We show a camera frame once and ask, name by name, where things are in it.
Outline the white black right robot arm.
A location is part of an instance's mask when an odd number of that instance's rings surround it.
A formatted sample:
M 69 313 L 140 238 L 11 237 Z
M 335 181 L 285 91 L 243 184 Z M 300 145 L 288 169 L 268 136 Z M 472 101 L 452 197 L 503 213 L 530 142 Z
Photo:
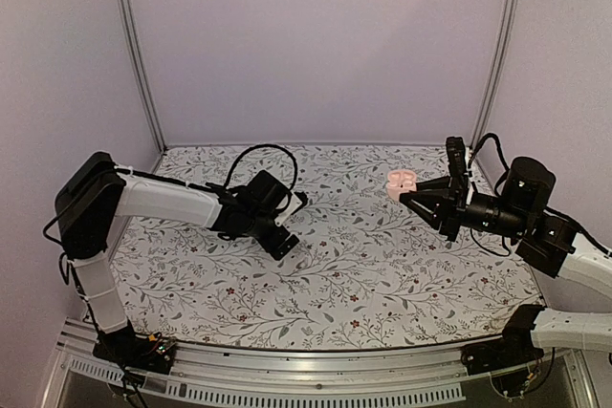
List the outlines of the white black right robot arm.
M 576 221 L 548 209 L 556 177 L 541 162 L 515 158 L 498 196 L 472 190 L 463 161 L 450 160 L 449 171 L 445 177 L 415 183 L 399 194 L 399 202 L 449 241 L 462 227 L 508 238 L 514 254 L 531 268 L 610 296 L 610 250 L 596 245 Z M 504 366 L 515 365 L 532 349 L 608 353 L 611 316 L 522 305 L 495 345 L 494 357 Z

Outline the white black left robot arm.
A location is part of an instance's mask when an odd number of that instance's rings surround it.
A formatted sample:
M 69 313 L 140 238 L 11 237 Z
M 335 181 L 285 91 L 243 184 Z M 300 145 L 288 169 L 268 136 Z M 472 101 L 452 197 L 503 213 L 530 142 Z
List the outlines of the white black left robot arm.
M 132 364 L 142 356 L 142 343 L 132 335 L 106 253 L 116 218 L 196 225 L 224 241 L 253 238 L 280 260 L 299 241 L 285 223 L 306 203 L 305 193 L 266 170 L 245 185 L 200 185 L 121 167 L 108 153 L 97 152 L 61 188 L 55 216 L 43 229 L 57 227 L 52 241 L 62 248 L 106 350 Z

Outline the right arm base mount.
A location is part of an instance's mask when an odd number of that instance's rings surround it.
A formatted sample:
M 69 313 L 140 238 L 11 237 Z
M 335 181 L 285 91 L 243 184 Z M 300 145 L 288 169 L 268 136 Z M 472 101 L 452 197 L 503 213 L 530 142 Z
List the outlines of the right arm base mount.
M 470 376 L 489 374 L 497 394 L 506 400 L 524 397 L 536 389 L 545 351 L 538 348 L 531 332 L 541 305 L 522 305 L 513 313 L 500 337 L 461 348 L 461 363 Z

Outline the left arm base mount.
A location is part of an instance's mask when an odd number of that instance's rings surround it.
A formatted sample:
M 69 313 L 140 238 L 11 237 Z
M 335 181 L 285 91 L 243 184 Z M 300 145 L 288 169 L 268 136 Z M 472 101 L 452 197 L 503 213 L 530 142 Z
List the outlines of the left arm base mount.
M 177 340 L 161 333 L 138 334 L 130 321 L 114 332 L 97 331 L 93 356 L 121 368 L 168 375 L 174 363 Z

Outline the pink earbuds charging case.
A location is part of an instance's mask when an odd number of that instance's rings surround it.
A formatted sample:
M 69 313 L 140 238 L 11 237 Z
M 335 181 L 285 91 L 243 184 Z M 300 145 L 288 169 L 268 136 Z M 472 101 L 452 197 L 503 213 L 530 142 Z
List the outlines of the pink earbuds charging case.
M 406 169 L 389 171 L 385 188 L 389 198 L 398 202 L 403 193 L 417 190 L 417 175 Z

